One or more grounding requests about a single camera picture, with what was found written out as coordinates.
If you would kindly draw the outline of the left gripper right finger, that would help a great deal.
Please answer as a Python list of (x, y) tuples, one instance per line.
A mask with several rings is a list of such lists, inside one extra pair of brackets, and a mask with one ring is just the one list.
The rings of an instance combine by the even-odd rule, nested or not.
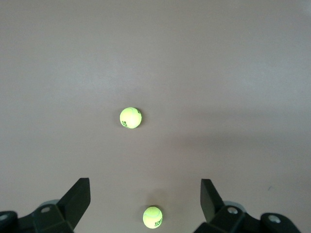
[(264, 213), (255, 219), (241, 208), (225, 204), (210, 179), (201, 180), (200, 204), (206, 222), (200, 225), (202, 233), (299, 233), (287, 217)]

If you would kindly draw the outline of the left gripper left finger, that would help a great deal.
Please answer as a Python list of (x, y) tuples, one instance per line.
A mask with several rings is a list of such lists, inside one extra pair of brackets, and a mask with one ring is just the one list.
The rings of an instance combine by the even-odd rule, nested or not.
[(42, 203), (19, 218), (15, 211), (1, 211), (2, 233), (72, 233), (90, 205), (89, 178), (80, 178), (59, 200)]

